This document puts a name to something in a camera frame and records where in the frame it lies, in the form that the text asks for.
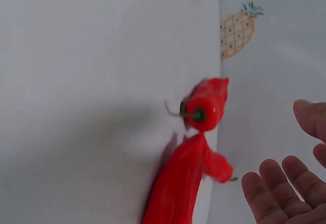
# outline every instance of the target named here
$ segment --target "pineapple print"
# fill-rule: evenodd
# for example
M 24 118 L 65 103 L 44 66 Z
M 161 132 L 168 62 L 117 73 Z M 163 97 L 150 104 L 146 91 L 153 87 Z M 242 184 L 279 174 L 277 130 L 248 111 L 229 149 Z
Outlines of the pineapple print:
M 250 41 L 258 15 L 263 15 L 263 9 L 250 2 L 243 4 L 241 13 L 221 21 L 221 60 L 234 56 Z

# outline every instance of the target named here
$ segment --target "red chili pepper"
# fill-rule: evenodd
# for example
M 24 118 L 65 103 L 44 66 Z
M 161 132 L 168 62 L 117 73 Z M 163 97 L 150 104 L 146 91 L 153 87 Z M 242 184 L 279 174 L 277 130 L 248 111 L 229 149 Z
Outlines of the red chili pepper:
M 179 114 L 199 131 L 213 130 L 224 115 L 228 98 L 228 78 L 201 82 L 188 101 L 181 102 Z
M 225 157 L 210 150 L 200 133 L 184 141 L 161 169 L 142 224 L 191 224 L 203 174 L 225 183 L 233 168 Z

